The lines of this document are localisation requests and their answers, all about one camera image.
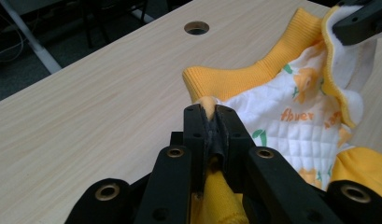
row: floor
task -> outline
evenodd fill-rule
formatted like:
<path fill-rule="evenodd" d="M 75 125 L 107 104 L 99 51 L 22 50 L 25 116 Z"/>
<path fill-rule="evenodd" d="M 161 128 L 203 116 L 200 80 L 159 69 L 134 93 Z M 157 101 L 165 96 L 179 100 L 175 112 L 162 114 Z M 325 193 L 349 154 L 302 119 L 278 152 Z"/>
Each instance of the floor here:
<path fill-rule="evenodd" d="M 34 12 L 34 18 L 33 15 L 27 18 L 30 30 L 61 67 L 66 67 L 106 45 L 99 30 L 93 29 L 93 48 L 88 47 L 78 4 L 76 1 L 68 2 L 64 6 L 44 8 Z M 167 12 L 165 0 L 149 0 L 147 14 L 150 17 L 157 19 Z M 10 18 L 4 14 L 3 19 L 1 15 L 0 22 L 6 23 L 7 27 L 0 29 L 0 101 L 50 75 L 24 37 L 21 36 L 21 41 L 16 29 L 9 26 Z M 108 23 L 106 30 L 109 38 L 114 41 L 139 27 L 139 19 L 129 14 Z"/>

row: light wood grain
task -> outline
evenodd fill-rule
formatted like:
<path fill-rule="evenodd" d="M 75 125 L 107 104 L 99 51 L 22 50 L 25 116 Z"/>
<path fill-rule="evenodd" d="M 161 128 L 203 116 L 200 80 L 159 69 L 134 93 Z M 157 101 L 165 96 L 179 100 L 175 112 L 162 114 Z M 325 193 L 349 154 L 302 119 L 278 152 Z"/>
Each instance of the light wood grain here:
<path fill-rule="evenodd" d="M 149 173 L 191 99 L 182 70 L 262 58 L 301 0 L 194 0 L 0 102 L 0 223 L 63 223 L 98 180 Z M 190 21 L 210 31 L 188 35 Z M 382 151 L 382 44 L 357 141 Z"/>

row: wooden table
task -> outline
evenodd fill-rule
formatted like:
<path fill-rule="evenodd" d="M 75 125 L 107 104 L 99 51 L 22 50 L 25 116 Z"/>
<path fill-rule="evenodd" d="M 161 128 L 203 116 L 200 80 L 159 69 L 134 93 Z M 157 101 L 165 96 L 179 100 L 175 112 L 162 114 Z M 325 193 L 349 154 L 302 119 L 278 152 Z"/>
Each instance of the wooden table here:
<path fill-rule="evenodd" d="M 191 104 L 182 70 L 255 63 L 303 0 L 195 0 L 0 102 L 0 223 L 63 223 L 91 184 L 149 173 Z M 204 35 L 184 25 L 205 21 Z M 382 151 L 382 41 L 353 143 Z"/>

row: yellow fabric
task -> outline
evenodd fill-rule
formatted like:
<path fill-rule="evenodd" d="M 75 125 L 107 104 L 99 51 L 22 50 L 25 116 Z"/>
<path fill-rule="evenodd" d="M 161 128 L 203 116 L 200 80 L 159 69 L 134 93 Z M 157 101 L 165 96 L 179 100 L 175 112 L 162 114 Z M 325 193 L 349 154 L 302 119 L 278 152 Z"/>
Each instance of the yellow fabric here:
<path fill-rule="evenodd" d="M 351 180 L 382 197 L 382 154 L 366 147 L 354 147 L 336 156 L 331 181 Z"/>
<path fill-rule="evenodd" d="M 274 78 L 286 63 L 298 58 L 304 49 L 321 38 L 322 20 L 298 9 L 286 32 L 261 61 L 247 68 L 222 70 L 202 66 L 187 68 L 183 73 L 185 84 L 193 102 L 201 100 L 208 114 L 215 101 L 209 96 L 226 101 L 240 92 L 260 86 Z M 332 45 L 327 44 L 332 64 Z M 354 126 L 348 117 L 347 101 L 333 83 L 330 71 L 324 71 L 324 92 L 336 96 L 342 106 L 344 122 Z M 342 152 L 332 170 L 332 180 L 349 179 L 361 183 L 382 196 L 382 155 L 368 148 L 355 148 Z M 191 223 L 248 223 L 241 201 L 228 187 L 221 171 L 207 170 L 203 198 L 192 197 Z"/>
<path fill-rule="evenodd" d="M 272 78 L 287 62 L 296 59 L 320 35 L 321 19 L 298 9 L 285 33 L 262 60 L 250 67 L 224 70 L 194 66 L 183 72 L 191 100 L 214 96 L 221 101 L 242 91 L 260 86 Z"/>

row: round hole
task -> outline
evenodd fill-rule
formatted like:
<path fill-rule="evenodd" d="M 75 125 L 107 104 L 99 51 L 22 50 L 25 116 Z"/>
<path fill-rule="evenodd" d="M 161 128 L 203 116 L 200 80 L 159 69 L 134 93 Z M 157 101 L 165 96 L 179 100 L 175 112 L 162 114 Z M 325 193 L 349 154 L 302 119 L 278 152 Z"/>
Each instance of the round hole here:
<path fill-rule="evenodd" d="M 306 218 L 311 222 L 321 222 L 323 220 L 322 214 L 312 209 L 306 211 Z"/>
<path fill-rule="evenodd" d="M 167 208 L 157 208 L 153 211 L 152 216 L 156 221 L 167 220 L 169 211 Z"/>
<path fill-rule="evenodd" d="M 171 158 L 178 158 L 184 155 L 184 150 L 180 148 L 171 148 L 167 151 L 167 156 Z"/>
<path fill-rule="evenodd" d="M 203 21 L 191 21 L 184 26 L 184 30 L 190 35 L 203 35 L 210 27 Z"/>
<path fill-rule="evenodd" d="M 346 197 L 357 203 L 369 203 L 371 201 L 371 197 L 366 192 L 355 186 L 344 185 L 341 191 Z"/>
<path fill-rule="evenodd" d="M 120 188 L 117 184 L 107 184 L 101 186 L 94 194 L 98 201 L 109 201 L 118 196 Z"/>
<path fill-rule="evenodd" d="M 275 154 L 273 154 L 273 152 L 268 149 L 258 149 L 257 155 L 265 159 L 271 159 L 275 156 Z"/>

